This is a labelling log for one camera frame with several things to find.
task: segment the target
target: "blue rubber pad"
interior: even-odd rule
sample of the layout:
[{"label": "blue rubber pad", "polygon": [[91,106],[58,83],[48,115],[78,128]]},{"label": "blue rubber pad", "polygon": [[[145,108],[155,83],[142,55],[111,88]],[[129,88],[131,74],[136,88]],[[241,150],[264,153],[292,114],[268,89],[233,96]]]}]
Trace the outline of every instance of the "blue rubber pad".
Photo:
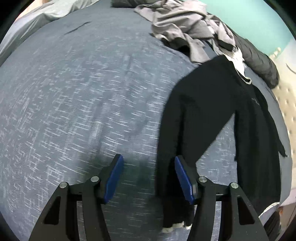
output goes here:
[{"label": "blue rubber pad", "polygon": [[190,204],[193,204],[194,196],[192,194],[192,184],[189,181],[189,178],[177,156],[175,157],[175,171],[177,173],[185,199],[189,201]]},{"label": "blue rubber pad", "polygon": [[106,190],[103,198],[105,203],[109,202],[109,200],[113,197],[122,170],[123,156],[120,155],[106,183]]}]

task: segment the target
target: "crumpled gray clothing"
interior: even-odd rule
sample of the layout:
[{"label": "crumpled gray clothing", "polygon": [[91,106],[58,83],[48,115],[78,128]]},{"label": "crumpled gray clothing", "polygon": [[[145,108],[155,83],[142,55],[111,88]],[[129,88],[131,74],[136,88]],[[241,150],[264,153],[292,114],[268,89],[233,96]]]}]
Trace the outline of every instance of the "crumpled gray clothing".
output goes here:
[{"label": "crumpled gray clothing", "polygon": [[236,50],[232,32],[220,20],[212,19],[206,4],[198,0],[162,0],[151,5],[139,5],[135,12],[152,22],[153,35],[167,42],[173,49],[187,45],[190,60],[204,63],[210,58],[204,51],[201,40],[209,39],[214,51],[222,55],[219,45]]}]

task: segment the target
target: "fitted sheet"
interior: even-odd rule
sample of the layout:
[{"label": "fitted sheet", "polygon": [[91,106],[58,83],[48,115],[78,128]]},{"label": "fitted sheet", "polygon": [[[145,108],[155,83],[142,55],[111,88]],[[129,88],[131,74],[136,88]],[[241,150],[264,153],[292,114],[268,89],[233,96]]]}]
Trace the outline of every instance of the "fitted sheet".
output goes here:
[{"label": "fitted sheet", "polygon": [[[163,105],[196,66],[150,36],[150,27],[133,9],[100,0],[43,26],[0,67],[0,211],[21,241],[28,240],[60,182],[85,181],[116,153],[124,156],[124,171],[103,206],[111,239],[186,239],[185,229],[160,233],[154,170]],[[205,50],[215,57],[210,47]],[[278,105],[269,101],[272,92],[246,71],[275,109],[285,139]],[[198,172],[216,183],[237,180],[233,125],[234,117],[197,162]],[[218,203],[212,240],[218,239],[220,212]],[[78,216],[86,240],[80,203]]]}]

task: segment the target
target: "dark crease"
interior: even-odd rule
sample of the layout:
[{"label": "dark crease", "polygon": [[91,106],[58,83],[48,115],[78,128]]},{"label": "dark crease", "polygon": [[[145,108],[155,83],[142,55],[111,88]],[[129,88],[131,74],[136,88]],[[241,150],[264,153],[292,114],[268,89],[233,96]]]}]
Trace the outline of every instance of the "dark crease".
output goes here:
[{"label": "dark crease", "polygon": [[67,33],[65,33],[64,35],[69,34],[69,33],[72,33],[72,32],[74,32],[74,31],[76,31],[77,29],[79,29],[80,27],[82,27],[83,25],[86,25],[86,24],[88,24],[88,23],[91,23],[91,21],[90,21],[90,22],[85,22],[84,24],[82,24],[82,25],[78,26],[77,28],[75,28],[75,29],[73,29],[73,30],[71,30],[71,31],[69,31],[69,32],[67,32]]}]

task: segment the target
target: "black garment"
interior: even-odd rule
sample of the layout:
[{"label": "black garment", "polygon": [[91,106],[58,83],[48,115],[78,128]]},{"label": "black garment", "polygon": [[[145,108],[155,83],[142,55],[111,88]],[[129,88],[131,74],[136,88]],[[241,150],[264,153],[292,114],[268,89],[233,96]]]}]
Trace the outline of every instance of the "black garment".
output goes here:
[{"label": "black garment", "polygon": [[173,88],[161,120],[156,190],[162,197],[182,197],[174,158],[183,155],[195,167],[235,113],[238,183],[256,212],[280,200],[279,140],[267,102],[257,87],[235,70],[225,56],[195,69]]}]

